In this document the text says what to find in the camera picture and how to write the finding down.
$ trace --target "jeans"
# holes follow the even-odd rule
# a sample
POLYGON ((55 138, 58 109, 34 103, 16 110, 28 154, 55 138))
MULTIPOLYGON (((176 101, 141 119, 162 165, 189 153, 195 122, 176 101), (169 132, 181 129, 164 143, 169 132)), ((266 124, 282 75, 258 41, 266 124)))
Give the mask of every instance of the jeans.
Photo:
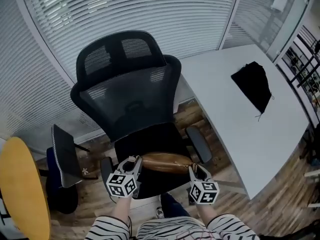
POLYGON ((161 206, 165 218, 190 217, 190 214, 169 193, 161 195, 161 206))

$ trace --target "striped shirt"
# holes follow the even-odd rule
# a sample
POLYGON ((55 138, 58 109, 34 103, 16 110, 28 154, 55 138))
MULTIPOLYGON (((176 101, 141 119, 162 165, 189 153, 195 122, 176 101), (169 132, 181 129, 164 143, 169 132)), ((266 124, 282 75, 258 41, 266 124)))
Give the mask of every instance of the striped shirt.
MULTIPOLYGON (((129 227, 123 221, 100 216, 92 225, 86 240, 128 240, 129 227)), ((258 236, 232 214, 212 219, 207 227, 192 217, 152 219, 143 223, 136 238, 139 240, 259 240, 258 236)))

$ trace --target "brown bag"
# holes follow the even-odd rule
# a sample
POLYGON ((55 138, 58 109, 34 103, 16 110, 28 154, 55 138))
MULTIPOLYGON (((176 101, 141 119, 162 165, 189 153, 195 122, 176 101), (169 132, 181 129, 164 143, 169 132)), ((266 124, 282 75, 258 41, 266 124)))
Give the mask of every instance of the brown bag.
POLYGON ((187 174, 192 160, 184 155, 165 152, 151 152, 142 156, 142 166, 158 172, 187 174))

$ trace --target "striped sleeve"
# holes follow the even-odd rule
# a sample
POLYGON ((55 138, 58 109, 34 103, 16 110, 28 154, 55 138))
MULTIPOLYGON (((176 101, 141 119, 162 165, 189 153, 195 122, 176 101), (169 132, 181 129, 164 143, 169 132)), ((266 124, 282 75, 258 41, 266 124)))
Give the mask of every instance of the striped sleeve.
POLYGON ((110 216, 100 216, 95 219, 85 239, 128 240, 129 236, 129 227, 122 220, 110 216))
POLYGON ((255 232, 232 214, 214 218, 207 228, 213 233, 218 233, 223 240, 259 240, 255 232))

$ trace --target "chair armrest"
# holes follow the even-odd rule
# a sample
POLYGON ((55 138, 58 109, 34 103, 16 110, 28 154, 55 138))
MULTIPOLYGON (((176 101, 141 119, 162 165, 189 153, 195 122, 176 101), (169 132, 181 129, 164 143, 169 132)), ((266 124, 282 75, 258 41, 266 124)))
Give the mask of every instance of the chair armrest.
POLYGON ((100 171, 105 189, 109 193, 106 182, 109 175, 114 172, 114 164, 112 163, 111 157, 107 156, 100 161, 100 171))
POLYGON ((193 146, 201 163, 205 164, 206 162, 210 161, 212 159, 210 147, 198 127, 189 126, 184 131, 188 136, 190 144, 193 146))

